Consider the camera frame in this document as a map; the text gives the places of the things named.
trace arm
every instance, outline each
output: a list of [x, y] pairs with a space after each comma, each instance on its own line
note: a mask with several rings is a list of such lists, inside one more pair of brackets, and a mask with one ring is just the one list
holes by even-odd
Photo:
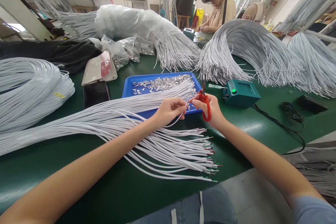
[[212, 27], [212, 26], [205, 25], [205, 24], [206, 23], [204, 23], [201, 26], [201, 29], [200, 29], [201, 32], [215, 33], [221, 27], [221, 26]]
[[54, 173], [15, 202], [0, 223], [55, 223], [119, 159], [153, 131], [186, 112], [181, 98], [163, 100], [148, 120]]
[[203, 28], [204, 26], [208, 26], [209, 25], [209, 20], [206, 21], [204, 24], [198, 26], [197, 29], [196, 29], [196, 32], [201, 32], [201, 28]]
[[[274, 186], [276, 186], [293, 208], [293, 199], [298, 196], [311, 196], [324, 199], [309, 181], [277, 153], [258, 142], [245, 132], [229, 123], [221, 113], [218, 100], [208, 95], [211, 108], [210, 125], [221, 132]], [[207, 116], [207, 105], [196, 95], [192, 102], [197, 109], [201, 108]]]

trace small bag of metal parts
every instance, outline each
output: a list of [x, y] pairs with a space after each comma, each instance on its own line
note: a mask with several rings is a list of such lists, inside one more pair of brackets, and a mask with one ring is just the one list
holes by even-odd
[[140, 53], [134, 47], [134, 37], [125, 38], [119, 40], [117, 43], [121, 43], [124, 47], [129, 59], [133, 62], [140, 62]]
[[155, 55], [154, 44], [136, 34], [134, 35], [134, 46], [142, 55]]
[[112, 58], [117, 71], [123, 66], [127, 65], [127, 63], [130, 61], [128, 54], [126, 53], [122, 44], [114, 42], [106, 35], [102, 37], [101, 41], [97, 38], [90, 38], [89, 40], [94, 43], [94, 46], [101, 51], [109, 51], [110, 57]]

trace black cable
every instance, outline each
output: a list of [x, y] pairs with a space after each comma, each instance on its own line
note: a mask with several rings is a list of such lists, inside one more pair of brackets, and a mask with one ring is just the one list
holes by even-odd
[[264, 116], [266, 116], [268, 119], [272, 120], [273, 122], [275, 122], [276, 124], [278, 124], [280, 127], [282, 127], [283, 129], [287, 130], [287, 131], [290, 131], [290, 132], [293, 132], [295, 135], [297, 135], [301, 142], [302, 142], [302, 148], [298, 151], [294, 151], [294, 152], [287, 152], [283, 155], [289, 155], [289, 154], [296, 154], [296, 153], [300, 153], [302, 152], [305, 147], [306, 147], [306, 142], [305, 140], [298, 134], [300, 132], [303, 132], [305, 129], [305, 126], [303, 125], [303, 121], [304, 121], [304, 118], [293, 108], [293, 106], [288, 103], [288, 102], [283, 102], [281, 103], [281, 108], [282, 110], [285, 111], [285, 113], [290, 117], [292, 118], [294, 121], [300, 123], [302, 125], [302, 130], [300, 131], [296, 131], [296, 130], [293, 130], [289, 127], [287, 127], [286, 125], [282, 124], [281, 122], [279, 122], [277, 119], [275, 119], [274, 117], [270, 116], [269, 114], [267, 114], [265, 111], [261, 110], [256, 104], [253, 105], [253, 107], [261, 114], [263, 114]]
[[195, 45], [198, 46], [198, 48], [203, 49], [204, 46], [206, 45], [206, 43], [202, 43], [203, 41], [209, 41], [209, 40], [201, 40], [199, 42], [194, 42], [194, 43], [195, 43]]

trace green workbench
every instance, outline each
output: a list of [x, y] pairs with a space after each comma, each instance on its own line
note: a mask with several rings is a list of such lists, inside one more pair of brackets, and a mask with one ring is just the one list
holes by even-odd
[[[234, 57], [234, 59], [238, 64], [245, 63], [240, 58]], [[141, 56], [140, 63], [130, 62], [122, 68], [118, 72], [118, 79], [108, 82], [111, 99], [121, 97], [124, 81], [128, 76], [161, 73], [159, 66], [153, 70], [155, 60], [155, 56]], [[252, 70], [250, 65], [243, 67]], [[72, 76], [76, 87], [75, 94], [38, 125], [83, 109], [81, 87], [83, 72]], [[289, 86], [266, 88], [258, 84], [258, 80], [254, 80], [254, 84], [261, 95], [257, 104], [262, 110], [282, 123], [300, 129], [300, 125], [287, 119], [279, 104], [293, 102], [303, 94], [302, 92]], [[220, 109], [230, 122], [277, 153], [285, 153], [300, 146], [299, 139], [295, 135], [287, 133], [255, 109], [226, 106], [221, 90], [207, 88], [206, 91], [218, 98]], [[300, 134], [306, 142], [336, 130], [336, 101], [310, 96], [320, 100], [329, 110], [313, 115], [294, 104], [305, 117], [306, 130]], [[176, 123], [172, 129], [196, 127], [209, 127], [203, 121], [201, 113], [186, 115], [185, 120]], [[252, 167], [218, 131], [209, 128], [207, 134], [214, 137], [212, 140], [217, 153], [214, 160], [223, 165], [213, 179], [221, 182]], [[1, 156], [0, 213], [43, 179], [102, 144], [104, 142], [96, 136], [78, 134], [46, 140]], [[188, 174], [199, 175], [196, 171], [189, 171]], [[140, 172], [125, 159], [121, 159], [60, 218], [58, 223], [126, 223], [213, 185], [215, 183], [198, 180], [156, 179]]]

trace red and white package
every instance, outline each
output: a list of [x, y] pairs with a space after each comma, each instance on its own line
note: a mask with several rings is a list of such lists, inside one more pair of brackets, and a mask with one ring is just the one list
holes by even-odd
[[82, 86], [98, 81], [113, 81], [118, 77], [109, 52], [106, 50], [99, 56], [90, 59], [85, 67]]

